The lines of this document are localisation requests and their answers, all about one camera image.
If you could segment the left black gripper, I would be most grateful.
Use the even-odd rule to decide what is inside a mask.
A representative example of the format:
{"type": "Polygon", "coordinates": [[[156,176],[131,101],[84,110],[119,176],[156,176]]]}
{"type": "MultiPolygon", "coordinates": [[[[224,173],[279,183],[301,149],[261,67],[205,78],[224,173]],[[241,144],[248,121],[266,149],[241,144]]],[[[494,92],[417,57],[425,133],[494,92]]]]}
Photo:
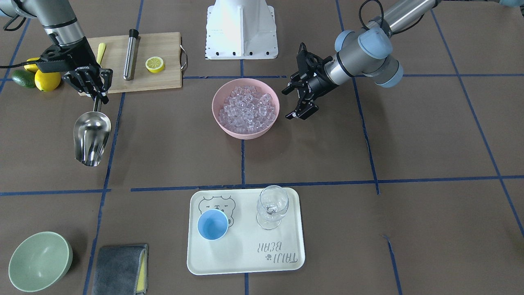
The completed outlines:
{"type": "Polygon", "coordinates": [[[325,66],[333,62],[333,57],[324,59],[307,50],[306,44],[301,42],[296,54],[298,71],[290,76],[290,82],[281,91],[289,95],[297,90],[299,100],[295,109],[286,115],[286,119],[299,118],[306,120],[319,110],[316,99],[326,95],[338,87],[329,77],[325,66]]]}

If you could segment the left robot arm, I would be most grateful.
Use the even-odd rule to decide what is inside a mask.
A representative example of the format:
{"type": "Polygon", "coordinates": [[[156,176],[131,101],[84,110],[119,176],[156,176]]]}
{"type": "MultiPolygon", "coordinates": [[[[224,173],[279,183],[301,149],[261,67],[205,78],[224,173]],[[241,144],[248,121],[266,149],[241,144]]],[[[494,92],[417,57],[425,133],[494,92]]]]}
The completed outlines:
{"type": "Polygon", "coordinates": [[[307,119],[319,109],[316,99],[356,75],[369,77],[383,88],[397,85],[404,69],[391,55],[391,37],[415,26],[439,3],[438,0],[400,0],[387,10],[379,4],[380,15],[368,23],[361,22],[358,31],[341,32],[335,41],[335,54],[326,58],[309,52],[305,43],[300,43],[296,54],[298,70],[282,91],[284,95],[296,91],[299,99],[286,118],[307,119]]]}

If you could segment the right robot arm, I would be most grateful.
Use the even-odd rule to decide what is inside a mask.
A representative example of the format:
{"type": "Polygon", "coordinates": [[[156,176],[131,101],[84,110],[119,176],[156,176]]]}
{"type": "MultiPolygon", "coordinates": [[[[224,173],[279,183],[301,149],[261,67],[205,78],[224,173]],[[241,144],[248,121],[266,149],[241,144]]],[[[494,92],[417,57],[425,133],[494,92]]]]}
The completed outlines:
{"type": "Polygon", "coordinates": [[[112,84],[112,69],[105,69],[79,24],[67,0],[2,0],[1,15],[11,18],[8,26],[22,17],[38,19],[52,41],[35,61],[42,73],[63,73],[62,79],[77,92],[87,94],[107,104],[107,92],[112,84]]]}

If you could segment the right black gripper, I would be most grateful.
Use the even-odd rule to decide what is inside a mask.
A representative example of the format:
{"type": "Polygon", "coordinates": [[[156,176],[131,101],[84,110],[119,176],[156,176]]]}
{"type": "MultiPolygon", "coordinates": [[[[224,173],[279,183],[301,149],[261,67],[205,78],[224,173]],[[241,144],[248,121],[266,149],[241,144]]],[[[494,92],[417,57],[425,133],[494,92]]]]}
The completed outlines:
{"type": "Polygon", "coordinates": [[[44,73],[66,72],[62,80],[79,93],[107,104],[113,70],[101,68],[86,37],[69,45],[51,45],[40,59],[38,69],[44,73]]]}

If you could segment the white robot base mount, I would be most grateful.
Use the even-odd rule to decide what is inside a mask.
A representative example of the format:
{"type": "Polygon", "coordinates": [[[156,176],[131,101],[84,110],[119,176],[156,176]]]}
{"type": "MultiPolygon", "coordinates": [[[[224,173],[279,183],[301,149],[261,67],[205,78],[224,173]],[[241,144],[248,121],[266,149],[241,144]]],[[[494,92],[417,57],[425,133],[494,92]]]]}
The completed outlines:
{"type": "Polygon", "coordinates": [[[206,16],[206,59],[278,57],[275,10],[265,0],[217,0],[206,16]]]}

